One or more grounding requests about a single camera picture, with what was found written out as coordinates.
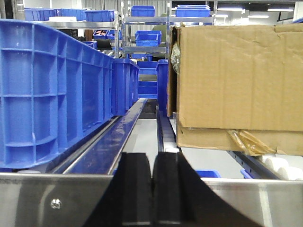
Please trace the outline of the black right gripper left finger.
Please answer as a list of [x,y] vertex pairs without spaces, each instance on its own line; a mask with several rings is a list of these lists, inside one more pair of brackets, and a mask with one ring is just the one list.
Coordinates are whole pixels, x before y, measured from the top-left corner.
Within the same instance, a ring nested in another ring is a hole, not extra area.
[[150,164],[144,153],[122,153],[118,168],[85,227],[150,227]]

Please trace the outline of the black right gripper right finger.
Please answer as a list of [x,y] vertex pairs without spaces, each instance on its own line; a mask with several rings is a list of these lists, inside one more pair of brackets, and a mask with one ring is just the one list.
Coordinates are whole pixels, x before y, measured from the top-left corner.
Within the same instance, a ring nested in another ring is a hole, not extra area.
[[257,227],[220,198],[182,153],[160,152],[153,169],[156,227]]

